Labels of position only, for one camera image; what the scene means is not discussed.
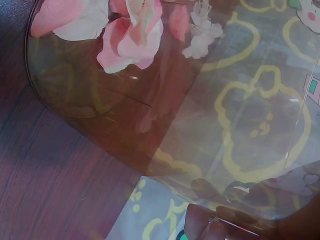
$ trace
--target cartoon character print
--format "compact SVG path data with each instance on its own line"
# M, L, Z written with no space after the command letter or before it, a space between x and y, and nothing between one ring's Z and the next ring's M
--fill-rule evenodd
M316 34L320 34L320 0L289 0L301 22Z
M176 240L188 240L184 230L179 232L178 236L176 237Z
M318 175L308 174L303 167L297 167L279 177L264 180L263 183L271 188L308 197L313 194L308 185L314 184L318 180Z

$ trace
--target wood grain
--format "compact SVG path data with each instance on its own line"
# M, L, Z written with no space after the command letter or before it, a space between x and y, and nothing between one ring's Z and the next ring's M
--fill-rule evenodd
M140 174L37 99L24 59L34 2L0 3L0 236L104 239Z

